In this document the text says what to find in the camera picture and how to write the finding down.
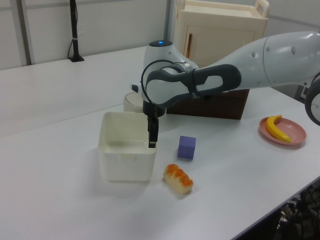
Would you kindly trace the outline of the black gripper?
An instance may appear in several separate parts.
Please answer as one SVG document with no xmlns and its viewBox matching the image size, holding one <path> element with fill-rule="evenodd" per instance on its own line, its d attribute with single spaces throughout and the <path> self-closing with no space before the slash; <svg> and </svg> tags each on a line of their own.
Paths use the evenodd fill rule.
<svg viewBox="0 0 320 240">
<path fill-rule="evenodd" d="M 160 108 L 150 103 L 147 100 L 143 100 L 142 111 L 147 115 L 148 121 L 148 147 L 155 148 L 158 141 L 159 133 L 159 117 L 162 117 L 166 113 L 165 108 Z"/>
</svg>

